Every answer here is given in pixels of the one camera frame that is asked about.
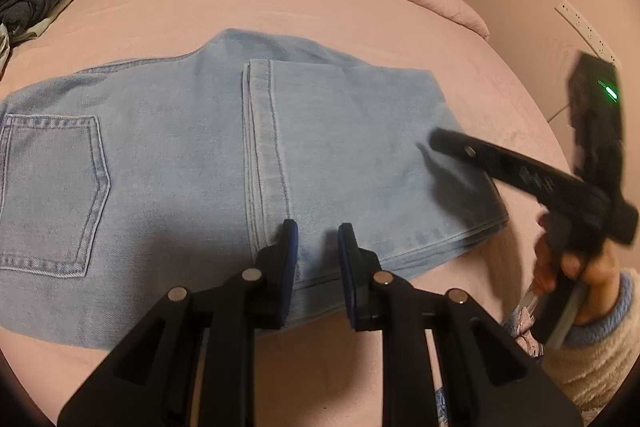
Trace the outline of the person right hand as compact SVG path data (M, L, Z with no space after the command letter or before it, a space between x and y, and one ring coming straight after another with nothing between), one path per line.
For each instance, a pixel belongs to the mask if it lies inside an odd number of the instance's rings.
M533 269L533 293L540 297L551 293L556 286L552 251L548 243L548 215L538 217L542 234L535 244L536 261ZM606 317L616 306L620 295L620 262L609 243L605 243L596 257L588 260L584 255L565 251L560 259L562 272L572 280L587 285L588 293L576 314L574 325L584 326Z

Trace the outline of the fluffy cream sleeve forearm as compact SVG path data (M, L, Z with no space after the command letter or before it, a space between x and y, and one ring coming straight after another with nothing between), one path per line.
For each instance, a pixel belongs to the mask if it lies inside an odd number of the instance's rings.
M589 425L612 400L639 356L639 273L620 272L608 315L574 326L559 349L544 350L542 368Z

